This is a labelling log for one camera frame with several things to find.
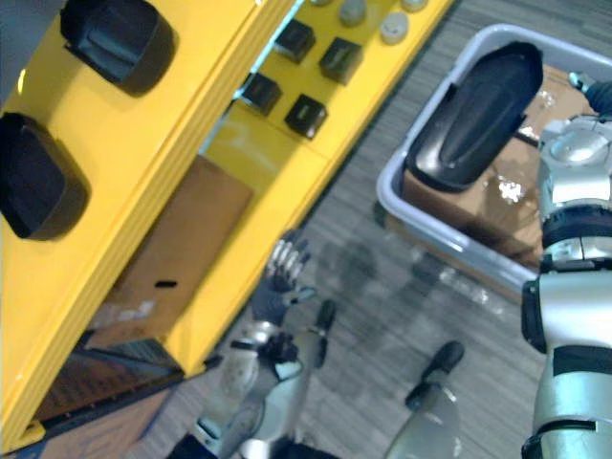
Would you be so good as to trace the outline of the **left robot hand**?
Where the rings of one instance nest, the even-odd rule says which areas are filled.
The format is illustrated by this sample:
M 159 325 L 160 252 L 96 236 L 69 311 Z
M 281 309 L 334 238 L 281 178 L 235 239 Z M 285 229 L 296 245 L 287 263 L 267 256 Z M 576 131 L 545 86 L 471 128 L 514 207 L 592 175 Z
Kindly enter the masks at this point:
M 281 326 L 295 297 L 298 279 L 311 258 L 301 229 L 287 230 L 273 245 L 250 300 L 252 319 Z

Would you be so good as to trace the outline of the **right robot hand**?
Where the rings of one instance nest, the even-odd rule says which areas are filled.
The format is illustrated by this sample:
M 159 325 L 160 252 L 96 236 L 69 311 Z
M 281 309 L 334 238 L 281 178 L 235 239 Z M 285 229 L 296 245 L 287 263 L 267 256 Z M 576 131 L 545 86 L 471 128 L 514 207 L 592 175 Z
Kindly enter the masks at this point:
M 611 116 L 612 82 L 595 80 L 585 72 L 570 72 L 568 82 L 582 92 L 590 107 L 602 117 Z

